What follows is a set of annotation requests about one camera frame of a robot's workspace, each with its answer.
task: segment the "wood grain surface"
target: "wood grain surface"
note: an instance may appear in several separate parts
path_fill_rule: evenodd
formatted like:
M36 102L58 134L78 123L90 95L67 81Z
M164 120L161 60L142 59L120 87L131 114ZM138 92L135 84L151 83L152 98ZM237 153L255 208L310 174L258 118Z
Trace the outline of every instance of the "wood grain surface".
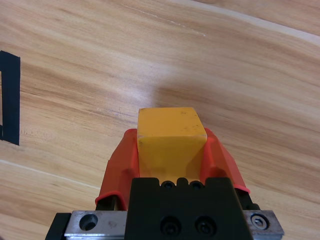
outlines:
M195 0L320 36L318 0Z
M193 0L0 0L0 49L21 57L0 236L43 240L56 212L93 210L139 108L194 107L284 239L319 239L320 36L277 22Z

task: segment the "yellow block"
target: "yellow block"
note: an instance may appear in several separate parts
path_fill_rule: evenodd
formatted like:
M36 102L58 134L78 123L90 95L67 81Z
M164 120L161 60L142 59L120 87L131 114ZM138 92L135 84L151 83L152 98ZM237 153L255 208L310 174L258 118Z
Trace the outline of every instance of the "yellow block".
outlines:
M206 131L192 107L142 108L137 145L140 177L160 183L198 180Z

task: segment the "screw hole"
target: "screw hole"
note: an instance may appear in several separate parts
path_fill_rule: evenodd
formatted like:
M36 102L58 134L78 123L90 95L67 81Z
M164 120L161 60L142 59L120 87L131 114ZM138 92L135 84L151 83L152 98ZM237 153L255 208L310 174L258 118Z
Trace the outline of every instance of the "screw hole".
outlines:
M161 184L161 187L163 187L165 189L173 189L174 187L176 187L176 185L172 181L164 181Z
M80 222L79 226L83 231L89 231L93 229L98 223L98 217L94 214L84 215Z
M260 230L266 230L269 227L268 219L262 214L253 214L251 216L253 226Z
M166 216L160 224L162 234L168 237L176 237L181 232L181 223L174 216Z
M190 185L193 189L202 189L204 187L204 185L200 182L200 181L192 181L190 182Z
M208 216L198 217L195 228L201 235L212 237L216 233L216 223Z

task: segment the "light wood surface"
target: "light wood surface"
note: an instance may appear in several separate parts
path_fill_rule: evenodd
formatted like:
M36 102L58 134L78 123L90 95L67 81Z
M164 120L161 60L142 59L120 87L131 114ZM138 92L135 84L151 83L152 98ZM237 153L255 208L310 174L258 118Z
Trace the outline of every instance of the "light wood surface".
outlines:
M320 36L318 0L195 0Z
M319 239L320 36L272 22L191 0L1 0L21 132L0 142L0 236L43 240L56 212L93 210L139 108L194 107L284 239Z

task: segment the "orange gripper pad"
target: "orange gripper pad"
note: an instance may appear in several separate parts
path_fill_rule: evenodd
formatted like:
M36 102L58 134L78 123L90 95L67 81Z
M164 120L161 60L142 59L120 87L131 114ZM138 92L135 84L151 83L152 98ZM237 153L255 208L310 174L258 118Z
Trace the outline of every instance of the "orange gripper pad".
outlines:
M210 129L204 129L207 134L207 140L204 145L200 181L204 184L207 178L228 177L235 188L250 193L250 190L246 188L234 158Z
M131 182L138 177L137 129L128 129L107 163L95 204L106 197L117 196L120 200L119 210L128 210Z

